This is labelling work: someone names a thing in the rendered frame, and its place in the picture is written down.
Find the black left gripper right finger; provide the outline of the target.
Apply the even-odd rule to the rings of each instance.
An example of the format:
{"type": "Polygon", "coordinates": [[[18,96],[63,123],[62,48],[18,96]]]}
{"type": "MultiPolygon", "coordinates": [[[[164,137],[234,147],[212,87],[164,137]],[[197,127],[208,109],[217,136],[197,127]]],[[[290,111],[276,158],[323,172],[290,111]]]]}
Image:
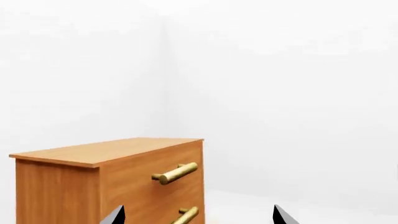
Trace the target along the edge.
{"type": "Polygon", "coordinates": [[[299,224],[297,220],[278,205],[274,205],[272,219],[274,224],[299,224]]]}

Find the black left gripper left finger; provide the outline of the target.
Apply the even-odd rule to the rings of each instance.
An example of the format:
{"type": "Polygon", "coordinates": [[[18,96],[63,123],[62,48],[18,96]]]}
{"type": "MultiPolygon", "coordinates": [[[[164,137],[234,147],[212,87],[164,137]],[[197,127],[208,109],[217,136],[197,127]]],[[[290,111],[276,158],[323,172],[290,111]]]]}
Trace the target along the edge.
{"type": "Polygon", "coordinates": [[[124,206],[115,208],[108,216],[100,221],[99,224],[124,224],[126,219],[124,206]]]}

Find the wooden drawer cabinet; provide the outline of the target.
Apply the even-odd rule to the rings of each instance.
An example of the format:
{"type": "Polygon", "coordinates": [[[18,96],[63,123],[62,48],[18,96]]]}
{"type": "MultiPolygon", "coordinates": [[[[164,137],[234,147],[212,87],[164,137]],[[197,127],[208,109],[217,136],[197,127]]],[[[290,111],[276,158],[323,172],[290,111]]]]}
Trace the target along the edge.
{"type": "Polygon", "coordinates": [[[124,224],[171,224],[198,207],[188,224],[205,224],[203,140],[131,138],[10,154],[16,160],[16,224],[100,224],[124,206],[124,224]],[[196,162],[167,185],[153,174],[196,162]]]}

